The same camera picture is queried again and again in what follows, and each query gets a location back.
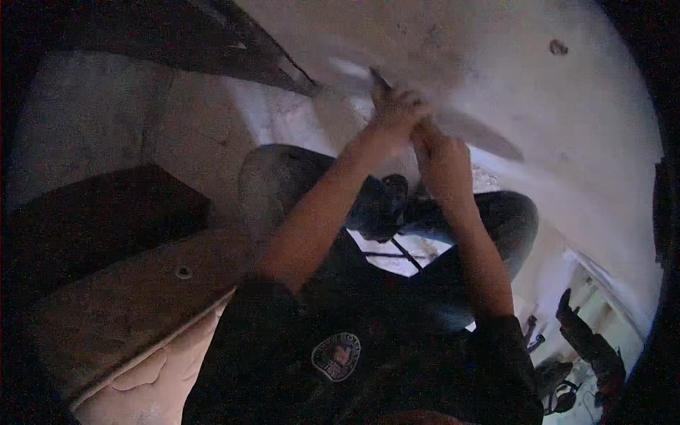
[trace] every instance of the forearm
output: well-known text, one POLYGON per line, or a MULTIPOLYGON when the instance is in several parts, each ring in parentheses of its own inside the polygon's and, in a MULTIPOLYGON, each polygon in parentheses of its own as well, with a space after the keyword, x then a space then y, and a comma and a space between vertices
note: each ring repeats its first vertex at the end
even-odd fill
POLYGON ((475 319, 513 315, 510 277, 476 204, 444 205, 443 210, 456 236, 475 319))
POLYGON ((259 267, 267 277, 297 293, 323 261, 374 167, 365 131, 353 141, 324 177, 302 198, 269 242, 259 267))

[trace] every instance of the black shirt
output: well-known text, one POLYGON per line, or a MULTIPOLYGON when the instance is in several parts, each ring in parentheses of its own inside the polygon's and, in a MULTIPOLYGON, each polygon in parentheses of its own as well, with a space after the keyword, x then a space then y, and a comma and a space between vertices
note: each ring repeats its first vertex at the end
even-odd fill
POLYGON ((517 318, 455 335, 397 322, 310 313, 282 285, 251 278, 222 314, 182 421, 354 424, 427 409, 480 424, 542 422, 517 318))

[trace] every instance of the shoulder patch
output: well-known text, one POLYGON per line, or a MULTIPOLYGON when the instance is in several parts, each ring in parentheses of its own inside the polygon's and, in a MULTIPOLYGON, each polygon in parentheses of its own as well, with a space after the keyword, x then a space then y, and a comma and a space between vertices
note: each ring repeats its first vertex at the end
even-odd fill
POLYGON ((344 381, 359 361, 361 344, 356 335, 342 332, 326 338, 311 352, 311 363, 331 382, 344 381))

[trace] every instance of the wall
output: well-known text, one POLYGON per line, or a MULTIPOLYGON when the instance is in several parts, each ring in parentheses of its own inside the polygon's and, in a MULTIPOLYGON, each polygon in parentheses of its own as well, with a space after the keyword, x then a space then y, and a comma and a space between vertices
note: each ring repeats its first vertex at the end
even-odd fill
POLYGON ((360 92, 329 65, 342 58, 428 94, 442 127, 473 146, 473 161, 532 197, 572 248, 612 275, 646 334, 661 277, 651 221, 660 140, 639 71, 596 5, 238 3, 323 84, 360 92), (566 55, 549 51, 553 39, 566 55))

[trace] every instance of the bolt hole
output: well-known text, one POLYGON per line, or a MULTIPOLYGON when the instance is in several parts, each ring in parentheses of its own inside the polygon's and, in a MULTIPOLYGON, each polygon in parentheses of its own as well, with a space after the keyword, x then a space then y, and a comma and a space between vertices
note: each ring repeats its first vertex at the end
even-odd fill
POLYGON ((555 56, 564 56, 569 51, 569 48, 567 48, 564 43, 558 39, 551 40, 550 44, 548 45, 548 49, 555 56))
POLYGON ((187 266, 180 266, 175 271, 175 275, 182 280, 186 280, 191 279, 193 273, 191 273, 191 269, 189 269, 187 266))

